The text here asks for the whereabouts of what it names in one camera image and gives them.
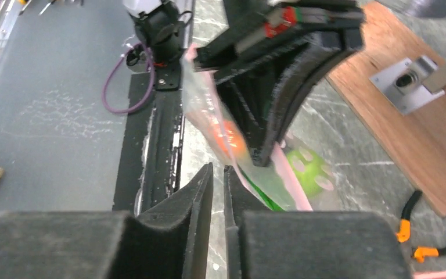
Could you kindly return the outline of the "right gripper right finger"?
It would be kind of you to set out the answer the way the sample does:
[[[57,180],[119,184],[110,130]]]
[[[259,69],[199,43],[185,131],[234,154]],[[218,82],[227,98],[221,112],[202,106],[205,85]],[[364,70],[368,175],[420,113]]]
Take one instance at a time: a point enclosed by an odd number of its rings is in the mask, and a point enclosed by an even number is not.
[[[224,169],[228,278],[412,278],[389,224],[370,212],[277,212]]]

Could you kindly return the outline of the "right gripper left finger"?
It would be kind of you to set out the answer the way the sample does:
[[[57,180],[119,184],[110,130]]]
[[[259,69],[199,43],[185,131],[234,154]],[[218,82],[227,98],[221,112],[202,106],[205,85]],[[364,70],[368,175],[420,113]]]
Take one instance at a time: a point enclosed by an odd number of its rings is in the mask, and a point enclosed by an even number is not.
[[[0,214],[0,278],[204,278],[213,165],[179,191],[129,212]]]

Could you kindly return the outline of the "green fake apple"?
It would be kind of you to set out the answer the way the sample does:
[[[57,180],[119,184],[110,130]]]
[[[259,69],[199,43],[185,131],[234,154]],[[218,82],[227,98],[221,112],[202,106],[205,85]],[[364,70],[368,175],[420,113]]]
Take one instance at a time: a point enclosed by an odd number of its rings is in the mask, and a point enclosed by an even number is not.
[[[288,152],[286,158],[308,198],[334,190],[332,169],[317,153],[297,148]]]

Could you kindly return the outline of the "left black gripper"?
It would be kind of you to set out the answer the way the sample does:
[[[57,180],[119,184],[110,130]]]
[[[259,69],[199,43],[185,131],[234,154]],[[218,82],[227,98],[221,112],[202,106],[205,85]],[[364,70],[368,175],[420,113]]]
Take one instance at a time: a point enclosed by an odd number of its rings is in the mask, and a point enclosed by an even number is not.
[[[222,103],[253,165],[271,161],[300,105],[364,45],[356,1],[224,1],[228,27],[197,48],[195,71],[213,71]]]

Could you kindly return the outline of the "clear zip top bag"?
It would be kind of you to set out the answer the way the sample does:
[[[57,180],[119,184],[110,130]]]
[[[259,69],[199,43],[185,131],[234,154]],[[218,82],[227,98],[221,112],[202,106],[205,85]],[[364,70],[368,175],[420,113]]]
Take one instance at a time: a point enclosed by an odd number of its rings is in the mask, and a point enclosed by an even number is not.
[[[182,90],[182,107],[186,118],[204,135],[208,142],[208,128],[212,119],[219,121],[232,120],[235,125],[236,121],[224,108],[217,96],[211,72],[196,71],[195,58],[196,46],[192,44],[181,58],[185,82],[185,87]],[[233,156],[231,148],[228,147],[231,154],[230,159],[218,158],[222,163],[233,167],[237,180],[242,183],[242,187],[250,191],[262,203],[263,201],[258,193],[253,190],[239,169],[242,169],[249,179],[284,211],[333,211],[340,209],[340,198],[335,188],[334,175],[334,190],[324,191],[313,198],[306,196],[286,158],[288,152],[297,148],[312,150],[303,141],[288,133],[283,140],[275,143],[271,153],[271,161],[265,167],[253,165],[249,147],[247,147],[248,154],[244,157],[236,158]]]

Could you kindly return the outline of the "orange fake fruit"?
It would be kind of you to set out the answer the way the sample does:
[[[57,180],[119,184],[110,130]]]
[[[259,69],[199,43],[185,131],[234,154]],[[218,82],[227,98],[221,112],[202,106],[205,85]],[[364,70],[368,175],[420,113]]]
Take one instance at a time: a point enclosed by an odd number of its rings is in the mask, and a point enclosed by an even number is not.
[[[219,121],[212,119],[208,128],[208,136],[208,143],[220,159],[230,159],[231,154],[228,147],[231,148],[232,154],[236,158],[248,154],[246,142],[232,120]]]

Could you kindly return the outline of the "green fake bean pod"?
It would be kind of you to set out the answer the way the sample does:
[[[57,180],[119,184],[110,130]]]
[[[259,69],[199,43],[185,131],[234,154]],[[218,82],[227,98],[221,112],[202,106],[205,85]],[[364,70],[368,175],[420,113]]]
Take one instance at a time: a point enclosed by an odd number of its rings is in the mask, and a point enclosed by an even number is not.
[[[255,183],[251,181],[251,179],[249,179],[248,175],[242,169],[239,170],[243,174],[243,177],[247,180],[247,182],[252,186],[253,190],[258,193],[258,196],[267,207],[269,207],[272,211],[283,211],[283,209],[279,205],[277,205],[272,199],[270,199],[265,193],[263,193],[262,190],[258,186],[256,186]]]

